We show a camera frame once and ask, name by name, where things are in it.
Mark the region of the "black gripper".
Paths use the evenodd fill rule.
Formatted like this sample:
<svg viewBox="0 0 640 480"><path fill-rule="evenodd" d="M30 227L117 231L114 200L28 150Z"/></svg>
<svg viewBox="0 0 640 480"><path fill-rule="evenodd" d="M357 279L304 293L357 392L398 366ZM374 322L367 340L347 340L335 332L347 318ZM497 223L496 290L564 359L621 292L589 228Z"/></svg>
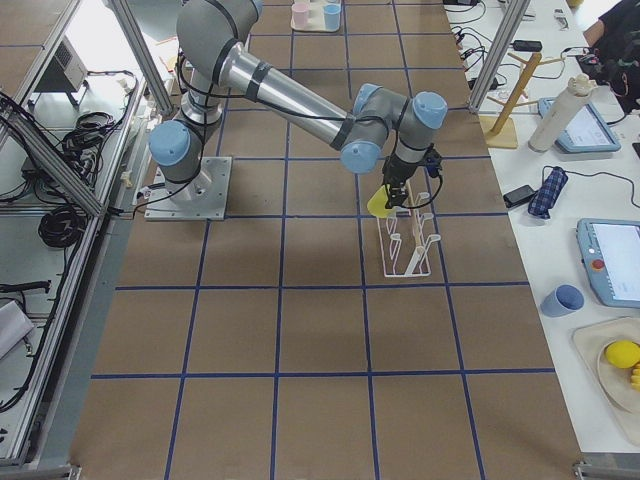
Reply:
<svg viewBox="0 0 640 480"><path fill-rule="evenodd" d="M411 163L402 160L396 154L388 156L384 162L383 186L384 192L384 209L392 209L394 207L403 207L407 200L407 189L404 188L408 179L410 179L419 167L425 166L425 160Z"/></svg>

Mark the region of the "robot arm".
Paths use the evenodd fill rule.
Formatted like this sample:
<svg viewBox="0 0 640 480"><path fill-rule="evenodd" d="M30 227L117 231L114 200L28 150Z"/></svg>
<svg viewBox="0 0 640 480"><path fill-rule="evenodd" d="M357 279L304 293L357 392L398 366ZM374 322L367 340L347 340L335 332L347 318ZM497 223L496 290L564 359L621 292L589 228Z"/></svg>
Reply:
<svg viewBox="0 0 640 480"><path fill-rule="evenodd" d="M199 176L204 145L220 119L218 99L229 89L339 151L349 171L364 174L380 166L381 186L370 203L384 211L408 205L408 181L418 169L442 177L433 137L448 111L443 97L407 97L365 83L346 112L248 52L245 42L261 13L259 1L188 1L180 11L179 59L191 64L196 78L179 114L149 137L171 194Z"/></svg>

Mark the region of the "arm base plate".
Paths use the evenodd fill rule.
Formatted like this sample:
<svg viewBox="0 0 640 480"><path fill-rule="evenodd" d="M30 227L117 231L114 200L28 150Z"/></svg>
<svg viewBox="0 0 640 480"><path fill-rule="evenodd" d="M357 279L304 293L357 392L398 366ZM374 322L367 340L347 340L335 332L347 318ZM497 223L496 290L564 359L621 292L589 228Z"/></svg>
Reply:
<svg viewBox="0 0 640 480"><path fill-rule="evenodd" d="M222 221L225 217L232 157L203 157L199 175L184 189L166 183L159 167L144 217L148 221Z"/></svg>

